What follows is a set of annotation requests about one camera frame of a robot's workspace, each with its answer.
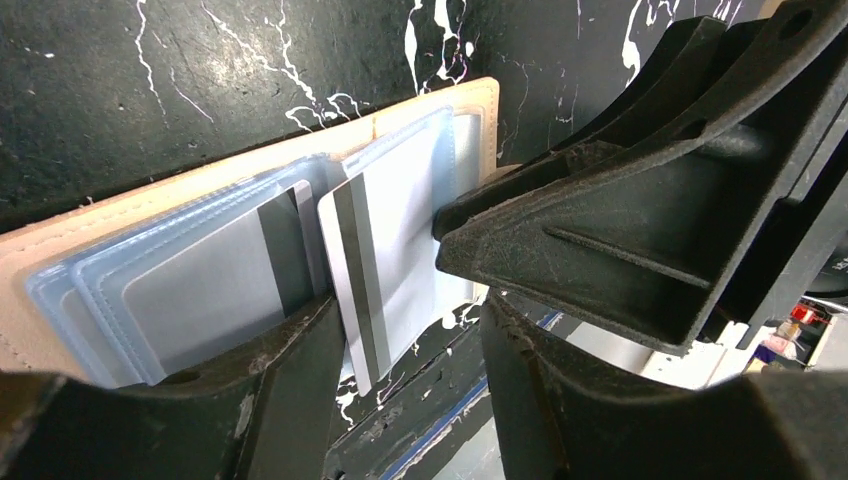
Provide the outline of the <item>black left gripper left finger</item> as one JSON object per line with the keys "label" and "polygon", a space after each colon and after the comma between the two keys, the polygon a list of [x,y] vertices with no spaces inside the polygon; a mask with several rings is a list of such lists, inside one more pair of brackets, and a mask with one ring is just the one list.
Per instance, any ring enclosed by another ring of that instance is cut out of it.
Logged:
{"label": "black left gripper left finger", "polygon": [[324,295],[155,386],[1,377],[5,479],[318,479],[344,332]]}

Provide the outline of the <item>grey card black stripe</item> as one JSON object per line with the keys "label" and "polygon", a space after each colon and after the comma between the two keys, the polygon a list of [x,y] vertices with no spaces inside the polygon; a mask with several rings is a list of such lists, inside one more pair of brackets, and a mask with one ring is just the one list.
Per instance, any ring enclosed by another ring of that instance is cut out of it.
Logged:
{"label": "grey card black stripe", "polygon": [[280,323],[328,288],[309,181],[273,182],[151,239],[103,279],[145,382]]}

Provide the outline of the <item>white card black stripe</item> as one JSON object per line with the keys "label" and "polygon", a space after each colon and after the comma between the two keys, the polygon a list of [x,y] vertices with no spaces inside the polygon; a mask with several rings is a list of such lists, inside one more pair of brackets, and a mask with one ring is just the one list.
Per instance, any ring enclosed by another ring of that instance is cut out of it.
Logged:
{"label": "white card black stripe", "polygon": [[361,395],[477,286],[438,271],[439,209],[480,183],[482,121],[436,111],[343,161],[317,212]]}

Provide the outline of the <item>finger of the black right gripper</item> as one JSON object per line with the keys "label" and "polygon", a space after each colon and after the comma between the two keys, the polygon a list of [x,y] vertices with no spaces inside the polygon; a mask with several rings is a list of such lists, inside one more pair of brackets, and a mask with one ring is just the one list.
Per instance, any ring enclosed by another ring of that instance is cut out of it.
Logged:
{"label": "finger of the black right gripper", "polygon": [[787,312],[847,234],[847,5],[671,24],[581,130],[433,222],[439,270],[666,353]]}

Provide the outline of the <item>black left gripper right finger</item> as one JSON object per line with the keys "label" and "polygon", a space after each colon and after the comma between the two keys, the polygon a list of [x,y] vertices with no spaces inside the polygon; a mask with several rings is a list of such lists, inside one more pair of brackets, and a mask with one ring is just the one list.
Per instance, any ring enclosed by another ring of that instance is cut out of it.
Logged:
{"label": "black left gripper right finger", "polygon": [[687,390],[627,372],[489,296],[481,342],[509,479],[843,479],[847,375]]}

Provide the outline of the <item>beige leather card holder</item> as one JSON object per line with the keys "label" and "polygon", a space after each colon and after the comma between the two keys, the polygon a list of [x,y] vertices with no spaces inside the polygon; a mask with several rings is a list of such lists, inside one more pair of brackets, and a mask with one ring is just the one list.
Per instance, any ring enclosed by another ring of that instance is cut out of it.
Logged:
{"label": "beige leather card holder", "polygon": [[361,393],[482,287],[436,212],[496,176],[484,77],[1,237],[1,368],[154,385],[333,291]]}

